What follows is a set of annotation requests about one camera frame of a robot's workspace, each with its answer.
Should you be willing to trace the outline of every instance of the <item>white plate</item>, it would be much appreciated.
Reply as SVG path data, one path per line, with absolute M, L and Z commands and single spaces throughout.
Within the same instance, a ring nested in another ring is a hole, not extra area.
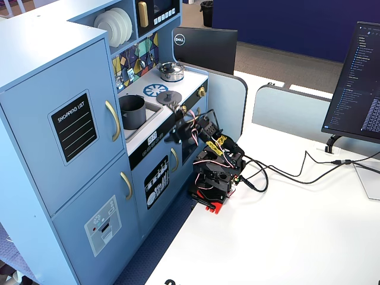
M 109 45 L 116 48 L 119 46 L 121 41 L 121 28 L 117 19 L 111 15 L 102 13 L 96 17 L 94 22 L 94 27 L 98 29 L 106 29 L 106 31 L 110 32 L 108 29 L 111 27 L 112 36 L 108 36 Z
M 121 17 L 121 15 L 118 12 L 111 11 L 111 10 L 106 11 L 105 14 L 113 15 L 116 18 L 117 22 L 119 23 L 119 27 L 121 30 L 121 40 L 120 40 L 120 45 L 121 45 L 122 43 L 125 42 L 125 39 L 126 39 L 126 24 L 124 22 L 123 17 Z
M 125 40 L 129 40 L 132 36 L 133 29 L 132 29 L 132 21 L 131 18 L 129 17 L 128 13 L 125 12 L 121 8 L 112 8 L 111 11 L 115 11 L 120 14 L 120 16 L 123 18 L 125 26 L 126 26 L 126 38 Z

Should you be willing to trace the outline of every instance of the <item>control panel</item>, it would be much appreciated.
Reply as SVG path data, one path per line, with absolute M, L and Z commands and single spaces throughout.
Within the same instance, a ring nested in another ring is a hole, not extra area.
M 121 228 L 116 197 L 113 196 L 84 226 L 96 257 Z

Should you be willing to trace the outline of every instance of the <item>computer monitor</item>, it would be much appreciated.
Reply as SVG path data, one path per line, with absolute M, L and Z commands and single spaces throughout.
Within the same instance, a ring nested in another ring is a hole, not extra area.
M 380 24 L 356 25 L 322 132 L 380 144 Z
M 173 35 L 178 61 L 233 75 L 238 31 L 179 27 Z

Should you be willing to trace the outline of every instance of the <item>power cord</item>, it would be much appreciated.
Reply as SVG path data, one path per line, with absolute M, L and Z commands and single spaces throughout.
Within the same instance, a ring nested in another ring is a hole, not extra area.
M 266 184 L 265 184 L 265 188 L 263 190 L 259 190 L 255 187 L 255 185 L 253 185 L 252 183 L 250 183 L 250 181 L 248 181 L 248 179 L 244 178 L 242 175 L 239 176 L 239 180 L 243 181 L 245 183 L 245 185 L 247 185 L 248 187 L 250 187 L 252 190 L 256 191 L 256 192 L 259 192 L 259 193 L 264 193 L 268 187 L 269 187 L 269 178 L 268 178 L 268 174 L 267 172 L 265 171 L 265 168 L 263 168 L 259 163 L 258 161 L 254 160 L 254 159 L 250 159 L 250 161 L 248 161 L 246 164 L 250 164 L 251 162 L 254 162 L 256 163 L 260 168 L 261 170 L 259 171 L 260 172 L 263 172 L 264 173 L 264 176 L 265 176 L 265 181 L 266 181 Z
M 317 182 L 318 180 L 320 180 L 321 178 L 323 178 L 327 174 L 331 173 L 335 169 L 338 169 L 342 165 L 349 165 L 349 164 L 355 164 L 355 165 L 360 166 L 360 167 L 362 167 L 362 168 L 364 168 L 366 170 L 370 170 L 370 171 L 373 171 L 373 172 L 376 172 L 376 173 L 380 174 L 380 171 L 378 171 L 376 169 L 373 169 L 373 168 L 370 168 L 370 167 L 367 167 L 367 166 L 364 166 L 364 165 L 362 165 L 362 164 L 359 163 L 359 162 L 363 162 L 365 160 L 371 159 L 371 158 L 377 156 L 378 154 L 380 154 L 380 151 L 377 152 L 377 153 L 375 153 L 372 156 L 369 156 L 369 157 L 366 157 L 365 159 L 360 159 L 360 160 L 334 160 L 334 161 L 319 162 L 319 161 L 316 161 L 307 151 L 305 151 L 305 156 L 303 158 L 301 170 L 300 170 L 300 173 L 298 175 L 291 175 L 291 174 L 289 174 L 289 173 L 287 173 L 287 172 L 285 172 L 285 171 L 283 171 L 283 170 L 281 170 L 281 169 L 279 169 L 279 168 L 277 168 L 277 167 L 275 167 L 273 165 L 269 165 L 268 166 L 268 165 L 264 164 L 263 162 L 261 162 L 259 160 L 254 160 L 252 157 L 244 155 L 250 161 L 253 161 L 256 164 L 260 164 L 261 165 L 261 167 L 260 167 L 261 170 L 259 170 L 258 172 L 256 172 L 255 174 L 253 174 L 252 176 L 250 176 L 249 178 L 247 178 L 246 180 L 254 177 L 255 175 L 259 174 L 262 171 L 265 171 L 265 169 L 270 169 L 273 172 L 276 172 L 277 174 L 279 174 L 279 175 L 281 175 L 281 176 L 283 176 L 283 177 L 285 177 L 287 179 L 290 179 L 291 181 L 294 181 L 294 182 L 297 182 L 297 183 L 300 183 L 300 184 L 304 184 L 304 185 L 309 185 L 309 184 L 313 184 L 313 183 Z M 310 182 L 304 182 L 304 181 L 299 181 L 297 179 L 294 179 L 293 177 L 299 177 L 302 174 L 302 170 L 303 170 L 303 167 L 305 165 L 306 156 L 309 156 L 315 163 L 318 163 L 318 164 L 327 164 L 327 163 L 330 163 L 330 164 L 334 164 L 336 166 L 333 167 L 332 169 L 330 169 L 329 171 L 325 172 L 324 174 L 322 174 L 318 178 L 314 179 L 313 181 L 310 181 Z

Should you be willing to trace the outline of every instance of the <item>trash can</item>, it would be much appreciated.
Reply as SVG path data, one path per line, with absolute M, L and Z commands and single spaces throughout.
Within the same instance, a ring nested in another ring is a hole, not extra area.
M 213 27 L 213 8 L 214 1 L 203 1 L 201 3 L 201 12 L 203 12 L 203 25 L 205 27 Z

